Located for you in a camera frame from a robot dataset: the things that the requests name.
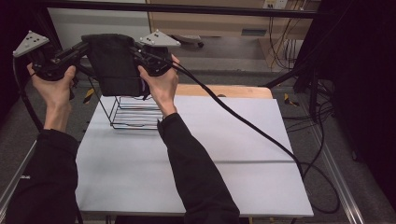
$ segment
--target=gray floor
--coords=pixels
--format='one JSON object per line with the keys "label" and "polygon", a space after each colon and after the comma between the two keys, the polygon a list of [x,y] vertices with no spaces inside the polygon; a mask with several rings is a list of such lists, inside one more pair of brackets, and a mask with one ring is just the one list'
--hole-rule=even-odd
{"label": "gray floor", "polygon": [[[268,69],[259,43],[255,39],[205,37],[203,41],[205,46],[202,49],[185,44],[180,49],[172,49],[172,52],[186,68],[189,68],[205,84],[257,86],[273,80],[285,72],[281,71],[279,73]],[[180,82],[191,83],[188,78],[182,75],[180,76]],[[290,99],[294,102],[308,97],[308,94],[294,94],[291,88],[293,82],[294,79],[291,78],[279,87],[272,89],[284,117],[305,115],[301,106],[284,103],[285,93],[288,93]],[[31,100],[37,113],[43,114],[45,107],[40,103],[41,100],[30,84],[27,90],[31,94]],[[75,90],[76,99],[72,102],[75,116],[70,119],[67,131],[77,140],[82,139],[83,131],[88,126],[87,121],[91,119],[97,104],[95,98],[92,98],[87,105],[82,103],[87,90],[87,87],[80,85]],[[320,102],[325,101],[321,97],[318,100]],[[295,121],[285,121],[285,127],[294,123]],[[324,129],[326,144],[341,169],[365,223],[396,223],[394,210],[375,183],[367,166],[364,163],[352,160],[351,149],[336,115],[325,121]],[[18,101],[0,126],[0,158],[2,159],[0,163],[0,193],[6,189],[8,182],[35,141],[36,135],[35,126],[30,120],[23,103]],[[289,138],[293,151],[299,160],[311,161],[318,151],[312,129],[290,132]],[[321,158],[316,165],[326,172],[326,167]],[[334,208],[336,203],[334,193],[318,173],[311,171],[307,176],[305,185],[309,198],[314,205],[326,210]],[[335,214],[327,215],[317,210],[314,210],[314,213],[314,217],[299,219],[297,223],[349,223],[342,205]],[[86,220],[97,220],[89,223],[105,223],[104,216],[84,215],[84,217]],[[290,220],[286,218],[254,218],[254,223],[259,224],[289,222]]]}

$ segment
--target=wooden surface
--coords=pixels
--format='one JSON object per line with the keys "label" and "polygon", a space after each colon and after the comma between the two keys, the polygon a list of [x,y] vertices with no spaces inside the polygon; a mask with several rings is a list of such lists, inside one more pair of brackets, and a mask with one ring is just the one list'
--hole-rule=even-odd
{"label": "wooden surface", "polygon": [[[268,88],[264,87],[246,87],[246,86],[220,86],[207,85],[217,96],[224,95],[226,97],[241,98],[264,98],[272,99],[272,93]],[[206,96],[207,92],[198,85],[179,84],[177,86],[176,95],[196,95]]]}

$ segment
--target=white table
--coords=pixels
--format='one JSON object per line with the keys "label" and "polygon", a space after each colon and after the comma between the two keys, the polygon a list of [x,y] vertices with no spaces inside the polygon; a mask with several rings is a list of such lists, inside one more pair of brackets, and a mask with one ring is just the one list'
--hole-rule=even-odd
{"label": "white table", "polygon": [[[276,100],[222,98],[290,149]],[[113,97],[102,97],[110,108]],[[311,217],[294,161],[210,97],[177,96],[179,114],[217,165],[241,217]],[[83,212],[181,216],[166,146],[157,131],[114,130],[98,106],[78,150],[78,206]]]}

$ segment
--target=black cloth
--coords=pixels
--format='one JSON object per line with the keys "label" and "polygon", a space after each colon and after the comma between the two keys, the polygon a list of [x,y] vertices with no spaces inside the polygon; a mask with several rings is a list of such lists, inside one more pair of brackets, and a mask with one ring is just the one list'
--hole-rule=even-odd
{"label": "black cloth", "polygon": [[[216,165],[180,115],[166,117],[158,130],[186,208],[184,223],[239,223],[239,210]],[[35,154],[8,206],[7,224],[75,223],[77,151],[78,142],[70,135],[41,132]]]}

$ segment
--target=black jacket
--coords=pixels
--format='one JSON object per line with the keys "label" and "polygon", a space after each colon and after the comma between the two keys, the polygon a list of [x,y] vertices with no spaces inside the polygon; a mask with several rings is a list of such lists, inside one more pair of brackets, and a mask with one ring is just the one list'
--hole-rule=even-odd
{"label": "black jacket", "polygon": [[[239,210],[216,165],[191,135],[179,114],[158,124],[168,148],[177,192],[186,208],[184,222],[239,223]],[[75,223],[78,142],[44,130],[7,209],[7,224]]]}

